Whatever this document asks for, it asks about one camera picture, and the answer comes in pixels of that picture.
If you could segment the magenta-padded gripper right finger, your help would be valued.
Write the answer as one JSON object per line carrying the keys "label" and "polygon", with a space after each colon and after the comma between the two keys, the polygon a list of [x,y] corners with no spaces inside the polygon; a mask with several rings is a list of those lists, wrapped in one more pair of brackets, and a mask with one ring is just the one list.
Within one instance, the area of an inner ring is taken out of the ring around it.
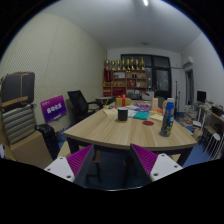
{"label": "magenta-padded gripper right finger", "polygon": [[145,183],[155,182],[182,169],[165,153],[155,154],[135,144],[130,145],[130,154]]}

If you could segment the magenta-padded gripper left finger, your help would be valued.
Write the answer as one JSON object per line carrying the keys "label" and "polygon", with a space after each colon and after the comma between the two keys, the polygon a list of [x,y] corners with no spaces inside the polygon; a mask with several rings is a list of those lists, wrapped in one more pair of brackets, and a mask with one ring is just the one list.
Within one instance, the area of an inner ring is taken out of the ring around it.
{"label": "magenta-padded gripper left finger", "polygon": [[94,154],[94,146],[89,145],[68,157],[60,156],[45,171],[82,186]]}

